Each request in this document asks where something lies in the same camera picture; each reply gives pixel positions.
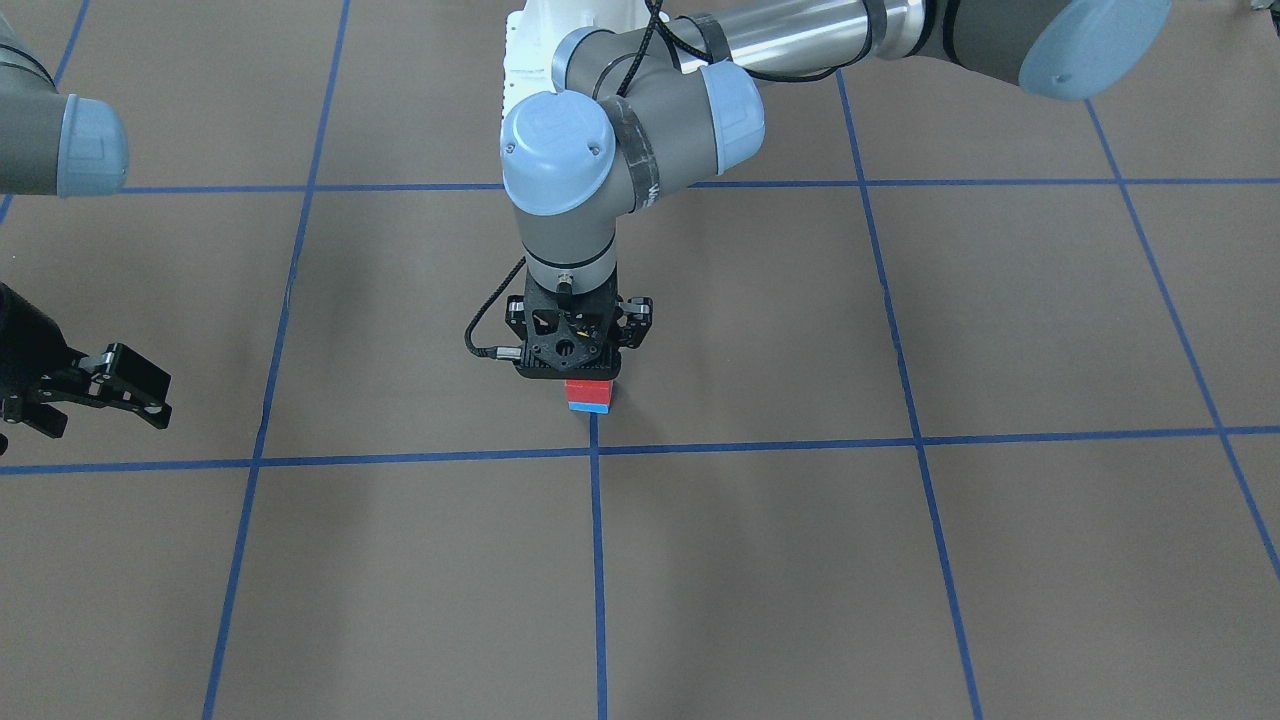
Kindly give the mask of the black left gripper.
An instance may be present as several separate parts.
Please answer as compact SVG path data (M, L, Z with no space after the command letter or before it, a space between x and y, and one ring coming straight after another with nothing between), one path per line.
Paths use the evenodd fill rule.
M596 346L616 341L618 336L620 347L637 348L653 325L653 299L621 300L618 281L605 281L568 299L529 281L527 314L524 296L508 296L506 324L522 345L572 336L586 346Z

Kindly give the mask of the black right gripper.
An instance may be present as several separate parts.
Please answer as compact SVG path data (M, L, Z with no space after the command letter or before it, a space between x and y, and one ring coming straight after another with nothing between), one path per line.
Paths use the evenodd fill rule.
M91 407L133 413L159 430L169 427L169 373L124 343L84 357L67 346L51 318L13 288L3 284L1 296L3 423L61 438L68 415L50 404L83 391L87 375Z

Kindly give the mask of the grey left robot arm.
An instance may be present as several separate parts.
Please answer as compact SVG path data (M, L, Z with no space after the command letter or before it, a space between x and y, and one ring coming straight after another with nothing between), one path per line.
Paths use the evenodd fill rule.
M609 365L652 325L617 293L616 223L753 158L765 86L804 85L868 59L928 56L1066 101L1123 78L1164 28L1167 1L758 1L644 28L586 22L550 45L549 86L503 111L499 155L526 272L508 301L526 373Z

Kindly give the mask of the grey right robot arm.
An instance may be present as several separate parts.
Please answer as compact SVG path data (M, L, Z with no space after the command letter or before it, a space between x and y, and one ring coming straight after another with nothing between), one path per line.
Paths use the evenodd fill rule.
M123 190L125 127L108 102L61 94L8 20L1 23L1 190L5 195L95 197ZM114 407L155 429L172 421L172 377L124 343L81 352L10 286L1 287L3 424L64 436L58 404Z

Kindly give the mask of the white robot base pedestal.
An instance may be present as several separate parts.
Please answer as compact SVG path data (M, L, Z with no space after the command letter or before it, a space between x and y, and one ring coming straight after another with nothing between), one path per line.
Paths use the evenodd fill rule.
M618 29L634 18L626 1L526 1L506 19L500 117L540 92L566 88L567 54L561 44L585 28Z

